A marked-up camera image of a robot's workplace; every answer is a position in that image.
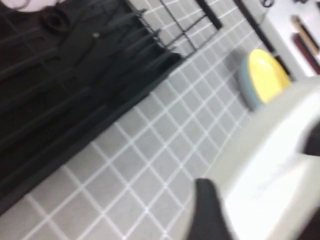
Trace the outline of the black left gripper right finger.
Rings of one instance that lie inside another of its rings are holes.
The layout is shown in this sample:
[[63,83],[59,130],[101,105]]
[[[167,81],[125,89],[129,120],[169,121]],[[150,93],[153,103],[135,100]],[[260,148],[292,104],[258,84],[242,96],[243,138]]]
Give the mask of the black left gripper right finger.
[[320,156],[320,123],[315,125],[308,134],[303,153],[311,156]]

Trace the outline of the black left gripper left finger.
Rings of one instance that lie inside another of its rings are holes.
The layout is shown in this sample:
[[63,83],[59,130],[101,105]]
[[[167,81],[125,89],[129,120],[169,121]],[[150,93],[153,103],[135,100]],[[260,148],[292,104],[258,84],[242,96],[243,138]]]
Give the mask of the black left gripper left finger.
[[187,240],[231,240],[215,184],[207,178],[195,180],[195,203]]

